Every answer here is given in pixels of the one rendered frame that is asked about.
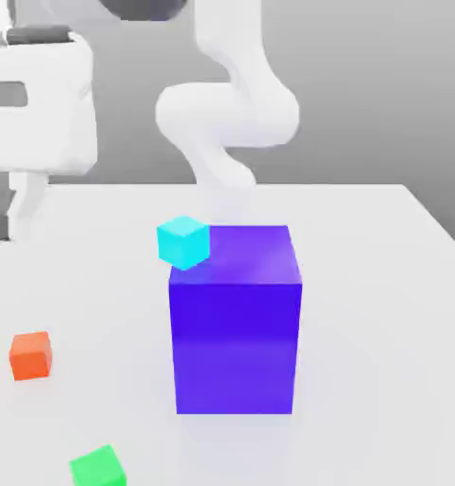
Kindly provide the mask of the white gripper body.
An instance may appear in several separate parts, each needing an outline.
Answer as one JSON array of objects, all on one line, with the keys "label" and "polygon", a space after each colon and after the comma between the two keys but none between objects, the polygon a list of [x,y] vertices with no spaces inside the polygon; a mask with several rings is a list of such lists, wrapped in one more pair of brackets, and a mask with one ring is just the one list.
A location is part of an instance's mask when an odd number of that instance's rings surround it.
[{"label": "white gripper body", "polygon": [[26,89],[0,106],[0,172],[82,175],[97,162],[93,52],[79,34],[62,42],[0,47],[0,83]]}]

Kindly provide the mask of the small orange cube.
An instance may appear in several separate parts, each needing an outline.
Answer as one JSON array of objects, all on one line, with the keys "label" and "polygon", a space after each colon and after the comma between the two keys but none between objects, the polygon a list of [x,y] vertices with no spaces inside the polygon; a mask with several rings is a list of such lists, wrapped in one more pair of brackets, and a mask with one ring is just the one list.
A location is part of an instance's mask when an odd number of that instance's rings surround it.
[{"label": "small orange cube", "polygon": [[9,363],[15,381],[48,377],[52,348],[46,331],[17,334],[9,350]]}]

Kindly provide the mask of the small cyan cube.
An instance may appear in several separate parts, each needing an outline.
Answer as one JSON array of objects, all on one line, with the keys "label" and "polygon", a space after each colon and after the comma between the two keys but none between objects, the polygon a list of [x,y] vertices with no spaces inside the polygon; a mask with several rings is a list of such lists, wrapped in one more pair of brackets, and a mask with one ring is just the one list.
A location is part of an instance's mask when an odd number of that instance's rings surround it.
[{"label": "small cyan cube", "polygon": [[186,271],[210,257],[210,225],[179,216],[157,227],[160,260]]}]

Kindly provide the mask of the small green cube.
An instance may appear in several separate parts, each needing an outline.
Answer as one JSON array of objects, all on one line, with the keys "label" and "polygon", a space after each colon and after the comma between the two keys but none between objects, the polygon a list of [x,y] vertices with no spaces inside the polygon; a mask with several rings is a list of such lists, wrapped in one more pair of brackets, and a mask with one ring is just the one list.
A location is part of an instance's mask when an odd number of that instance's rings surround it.
[{"label": "small green cube", "polygon": [[127,486],[125,471],[111,445],[73,459],[69,468],[74,486]]}]

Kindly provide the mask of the large purple box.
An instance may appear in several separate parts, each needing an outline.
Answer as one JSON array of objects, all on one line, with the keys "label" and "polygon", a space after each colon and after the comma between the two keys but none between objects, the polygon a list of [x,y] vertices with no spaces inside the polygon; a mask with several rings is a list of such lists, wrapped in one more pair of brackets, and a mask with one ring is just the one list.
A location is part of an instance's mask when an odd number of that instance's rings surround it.
[{"label": "large purple box", "polygon": [[173,269],[169,308],[180,414],[289,414],[302,301],[290,230],[214,226],[210,257]]}]

